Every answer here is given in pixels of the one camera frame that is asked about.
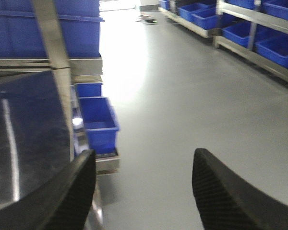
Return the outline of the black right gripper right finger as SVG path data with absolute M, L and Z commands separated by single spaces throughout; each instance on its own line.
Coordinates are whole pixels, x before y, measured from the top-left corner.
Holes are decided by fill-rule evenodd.
M 206 230 L 288 230 L 288 206 L 242 179 L 207 149 L 194 152 L 192 191 Z

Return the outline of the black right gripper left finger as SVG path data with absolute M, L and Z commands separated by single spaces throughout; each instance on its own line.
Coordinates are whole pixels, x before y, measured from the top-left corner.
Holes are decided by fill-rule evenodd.
M 84 150 L 37 190 L 0 210 L 0 230 L 82 230 L 96 186 L 96 155 Z

